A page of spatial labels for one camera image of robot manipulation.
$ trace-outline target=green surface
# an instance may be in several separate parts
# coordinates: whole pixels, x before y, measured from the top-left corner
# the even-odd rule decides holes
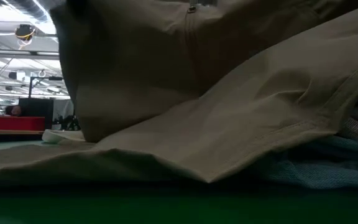
[[[0,142],[0,150],[1,149],[7,149],[10,147],[15,147],[15,146],[22,146],[25,144],[36,144],[39,146],[44,145],[44,143],[42,141],[25,141],[25,142]]]
[[[0,223],[358,223],[358,190],[134,185],[0,191]]]

